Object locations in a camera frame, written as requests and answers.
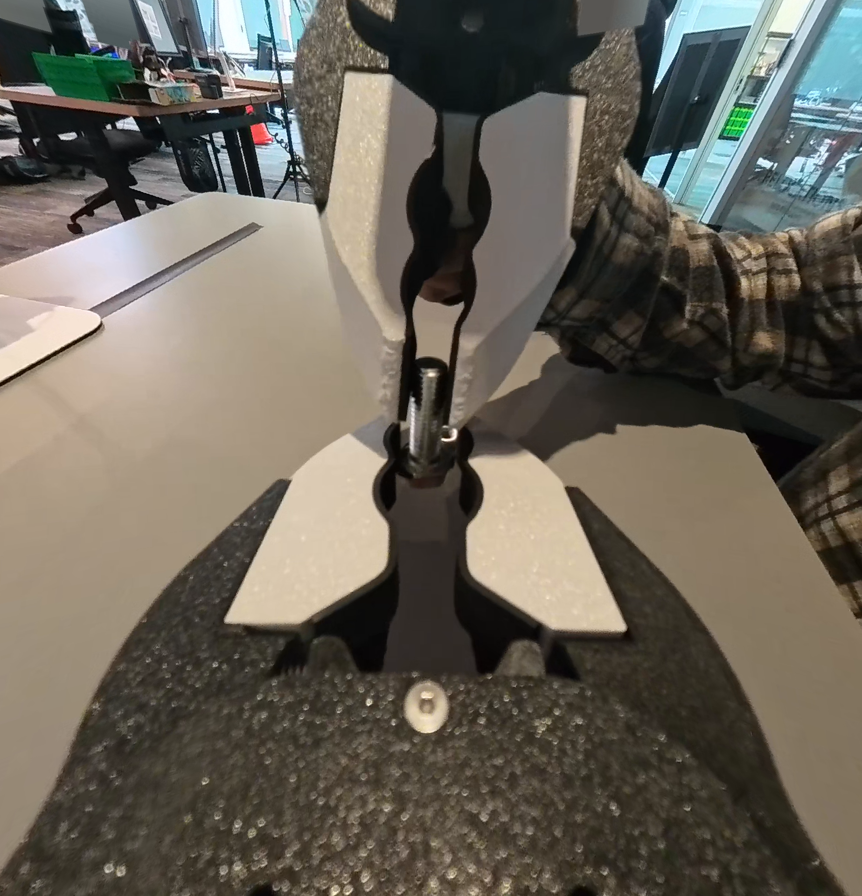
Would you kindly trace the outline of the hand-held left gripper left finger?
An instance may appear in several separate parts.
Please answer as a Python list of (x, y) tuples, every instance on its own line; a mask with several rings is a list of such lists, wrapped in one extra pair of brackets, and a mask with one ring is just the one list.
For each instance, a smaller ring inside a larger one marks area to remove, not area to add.
[(373, 625), (396, 605), (398, 549), (383, 479), (398, 449), (396, 426), (363, 426), (328, 444), (291, 477), (224, 623), (304, 633), (354, 613)]

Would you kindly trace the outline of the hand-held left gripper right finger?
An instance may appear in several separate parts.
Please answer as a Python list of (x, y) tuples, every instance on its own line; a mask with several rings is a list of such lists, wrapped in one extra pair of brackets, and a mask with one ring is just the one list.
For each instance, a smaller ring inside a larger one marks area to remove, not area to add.
[(465, 431), (464, 567), (473, 587), (545, 633), (620, 638), (627, 624), (566, 486), (491, 426)]

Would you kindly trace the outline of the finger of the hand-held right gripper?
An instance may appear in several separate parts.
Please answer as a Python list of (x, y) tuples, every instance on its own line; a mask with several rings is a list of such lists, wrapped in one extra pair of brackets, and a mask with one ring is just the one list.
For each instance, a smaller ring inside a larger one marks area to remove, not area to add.
[(459, 331), (455, 417), (469, 419), (523, 353), (574, 250), (571, 221), (587, 99), (537, 93), (487, 118), (479, 162), (490, 214)]
[(345, 74), (320, 226), (345, 341), (388, 422), (400, 413), (402, 284), (415, 244), (408, 198), (436, 128), (433, 108), (391, 74)]

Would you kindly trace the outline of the silver hex bolt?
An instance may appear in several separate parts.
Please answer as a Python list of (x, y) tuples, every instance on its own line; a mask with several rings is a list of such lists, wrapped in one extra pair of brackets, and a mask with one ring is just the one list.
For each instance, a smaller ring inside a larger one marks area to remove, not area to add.
[(414, 487), (437, 487), (452, 466), (453, 451), (439, 445), (445, 422), (447, 365), (421, 357), (410, 375), (400, 471)]

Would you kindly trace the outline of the person's right forearm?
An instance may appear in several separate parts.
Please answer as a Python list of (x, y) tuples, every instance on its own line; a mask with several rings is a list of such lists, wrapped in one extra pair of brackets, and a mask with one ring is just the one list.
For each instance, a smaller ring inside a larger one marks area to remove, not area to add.
[(537, 330), (607, 372), (862, 399), (862, 203), (717, 232), (621, 162)]

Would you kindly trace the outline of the person's right hand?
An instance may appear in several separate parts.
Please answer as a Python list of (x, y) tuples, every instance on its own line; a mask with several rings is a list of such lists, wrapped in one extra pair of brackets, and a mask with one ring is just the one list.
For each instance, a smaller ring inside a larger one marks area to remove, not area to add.
[(437, 269), (422, 285), (419, 297), (444, 306), (459, 305), (468, 283), (472, 252), (477, 241), (475, 228), (452, 230)]

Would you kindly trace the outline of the black tripod light stand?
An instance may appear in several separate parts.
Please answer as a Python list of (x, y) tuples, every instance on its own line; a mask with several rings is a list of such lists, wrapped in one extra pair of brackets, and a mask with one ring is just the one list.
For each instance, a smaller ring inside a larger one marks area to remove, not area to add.
[(310, 192), (312, 190), (312, 184), (306, 172), (302, 157), (298, 154), (294, 146), (291, 128), (290, 106), (286, 94), (285, 83), (282, 80), (278, 42), (276, 40), (276, 33), (271, 14), (271, 3), (269, 1), (264, 1), (264, 9), (271, 40), (272, 70), (276, 77), (278, 91), (280, 93), (281, 125), (284, 132), (284, 140), (282, 141), (282, 144), (283, 148), (288, 154), (285, 173), (281, 179), (278, 189), (273, 194), (272, 198), (278, 199), (284, 188), (287, 185), (292, 185), (294, 189), (295, 202), (300, 203), (301, 186), (303, 186), (307, 192)]

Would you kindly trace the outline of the wooden desk with black legs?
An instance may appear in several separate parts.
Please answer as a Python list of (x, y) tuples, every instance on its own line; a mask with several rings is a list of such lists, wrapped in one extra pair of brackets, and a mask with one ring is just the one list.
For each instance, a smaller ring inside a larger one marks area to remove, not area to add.
[(44, 84), (4, 86), (0, 99), (10, 102), (14, 111), (26, 109), (34, 115), (53, 118), (53, 122), (46, 123), (48, 136), (106, 129), (126, 118), (154, 122), (171, 142), (229, 133), (231, 147), (227, 154), (237, 193), (265, 196), (250, 126), (265, 122), (267, 108), (280, 103), (278, 88), (271, 89), (268, 84), (246, 82), (246, 88), (225, 88), (221, 98), (199, 98), (167, 106), (67, 98), (56, 95)]

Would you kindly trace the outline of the black monitor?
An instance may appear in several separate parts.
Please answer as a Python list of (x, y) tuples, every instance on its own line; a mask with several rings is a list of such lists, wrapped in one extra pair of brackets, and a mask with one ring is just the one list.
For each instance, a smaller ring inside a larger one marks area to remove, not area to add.
[(161, 57), (181, 56), (164, 2), (131, 1), (130, 3), (139, 28), (140, 40), (153, 47)]
[(188, 42), (189, 48), (199, 56), (208, 55), (207, 42), (202, 27), (202, 18), (197, 1), (179, 1), (180, 28)]

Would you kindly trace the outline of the black office chair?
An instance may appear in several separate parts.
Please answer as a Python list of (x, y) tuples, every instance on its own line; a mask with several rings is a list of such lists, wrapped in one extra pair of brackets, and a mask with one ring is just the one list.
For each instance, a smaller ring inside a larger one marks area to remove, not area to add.
[(105, 187), (90, 196), (85, 204), (73, 212), (67, 220), (67, 230), (74, 236), (83, 234), (82, 218), (92, 218), (95, 212), (113, 204), (123, 221), (138, 218), (146, 210), (171, 206), (170, 199), (142, 191), (138, 186), (132, 165), (143, 161), (157, 151), (157, 144), (131, 130), (111, 128), (89, 130), (73, 140), (62, 142), (70, 153), (72, 162), (86, 168), (105, 182)]

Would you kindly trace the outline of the person's plaid shirt torso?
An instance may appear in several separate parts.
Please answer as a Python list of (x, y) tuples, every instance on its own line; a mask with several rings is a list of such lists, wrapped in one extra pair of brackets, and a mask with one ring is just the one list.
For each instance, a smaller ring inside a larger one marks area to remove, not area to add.
[(800, 462), (779, 489), (862, 630), (862, 419)]

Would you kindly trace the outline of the green plastic bins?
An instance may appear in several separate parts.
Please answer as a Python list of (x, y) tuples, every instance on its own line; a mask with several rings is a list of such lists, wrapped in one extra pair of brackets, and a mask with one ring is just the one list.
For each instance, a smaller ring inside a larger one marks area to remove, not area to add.
[(136, 81), (131, 62), (113, 56), (33, 52), (32, 59), (44, 83), (62, 97), (118, 101), (120, 86)]

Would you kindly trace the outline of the white base board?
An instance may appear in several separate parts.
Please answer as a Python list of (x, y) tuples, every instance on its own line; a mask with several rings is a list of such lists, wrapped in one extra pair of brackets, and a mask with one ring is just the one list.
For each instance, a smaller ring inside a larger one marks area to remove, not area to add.
[(0, 387), (101, 328), (92, 310), (0, 294)]

